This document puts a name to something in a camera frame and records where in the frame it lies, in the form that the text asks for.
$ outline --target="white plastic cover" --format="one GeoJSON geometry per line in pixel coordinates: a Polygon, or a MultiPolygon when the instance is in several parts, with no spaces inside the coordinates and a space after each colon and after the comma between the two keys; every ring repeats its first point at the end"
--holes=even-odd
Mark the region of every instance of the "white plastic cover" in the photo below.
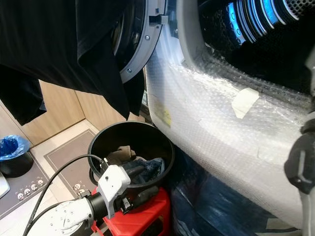
{"type": "Polygon", "coordinates": [[[202,74],[183,64],[179,40],[164,26],[146,67],[154,124],[218,179],[301,228],[300,197],[286,179],[284,162],[300,136],[304,97],[273,85],[286,96],[281,101],[220,76],[224,65],[210,65],[202,74]]]}

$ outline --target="black t-shirt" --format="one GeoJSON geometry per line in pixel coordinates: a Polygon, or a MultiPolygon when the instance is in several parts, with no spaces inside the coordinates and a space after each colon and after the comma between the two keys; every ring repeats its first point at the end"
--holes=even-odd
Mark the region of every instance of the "black t-shirt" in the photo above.
{"type": "MultiPolygon", "coordinates": [[[[17,91],[14,84],[3,83],[4,80],[35,83],[33,79],[41,79],[103,95],[125,118],[130,111],[138,115],[143,72],[123,85],[110,39],[110,31],[128,3],[129,0],[1,0],[0,64],[15,70],[10,74],[0,67],[0,99],[8,109],[12,112],[27,107],[7,105],[9,99],[3,96],[11,94],[11,99],[19,99],[16,93],[23,93],[23,88],[17,91]]],[[[33,95],[40,97],[40,90],[35,89],[33,95]]],[[[28,107],[34,105],[32,100],[28,107]]]]}

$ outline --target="black bucket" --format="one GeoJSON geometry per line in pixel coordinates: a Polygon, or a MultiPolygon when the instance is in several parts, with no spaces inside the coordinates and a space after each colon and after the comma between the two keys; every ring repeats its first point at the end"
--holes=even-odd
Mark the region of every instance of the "black bucket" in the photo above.
{"type": "Polygon", "coordinates": [[[5,177],[19,177],[29,171],[32,168],[33,163],[34,160],[32,156],[28,152],[25,152],[15,158],[1,161],[0,171],[5,177]]]}
{"type": "MultiPolygon", "coordinates": [[[[165,171],[161,175],[144,184],[131,184],[128,190],[138,192],[159,186],[173,166],[175,153],[170,140],[153,125],[136,121],[116,123],[100,131],[89,146],[89,154],[105,158],[120,146],[130,146],[137,156],[146,160],[161,157],[165,162],[165,171]]],[[[94,174],[100,177],[99,163],[89,157],[89,165],[94,174]]]]}

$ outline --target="white tile floor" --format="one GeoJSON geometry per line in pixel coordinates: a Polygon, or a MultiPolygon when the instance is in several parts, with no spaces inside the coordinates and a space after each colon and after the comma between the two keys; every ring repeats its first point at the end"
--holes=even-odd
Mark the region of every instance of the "white tile floor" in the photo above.
{"type": "MultiPolygon", "coordinates": [[[[87,129],[92,130],[96,134],[98,133],[98,130],[90,122],[84,120],[31,149],[32,154],[39,162],[39,164],[42,166],[43,170],[46,172],[48,177],[51,177],[54,174],[54,170],[45,160],[44,155],[51,152],[60,145],[66,143],[67,141],[71,140],[72,138],[74,138],[75,136],[79,135],[80,133],[84,132],[87,129]]],[[[0,236],[22,235],[38,198],[39,194],[34,196],[32,199],[28,200],[26,203],[21,205],[19,208],[14,210],[12,213],[7,215],[2,220],[0,220],[0,236]]],[[[37,213],[40,213],[42,210],[46,209],[47,207],[57,202],[70,200],[72,198],[73,196],[68,191],[63,182],[60,180],[60,178],[56,177],[56,179],[46,192],[37,213]]],[[[34,234],[32,233],[32,231],[30,231],[28,235],[38,236],[39,234],[34,234]]],[[[42,232],[40,235],[42,236],[51,234],[49,234],[48,232],[47,233],[42,232]]]]}

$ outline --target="washing machine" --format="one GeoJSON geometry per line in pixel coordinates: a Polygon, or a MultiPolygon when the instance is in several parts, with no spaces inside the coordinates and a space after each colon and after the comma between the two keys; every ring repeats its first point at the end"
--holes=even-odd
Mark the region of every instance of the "washing machine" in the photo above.
{"type": "Polygon", "coordinates": [[[315,1],[137,2],[146,16],[135,54],[121,63],[122,80],[146,64],[158,129],[220,181],[300,229],[301,201],[284,163],[314,91],[315,1]]]}

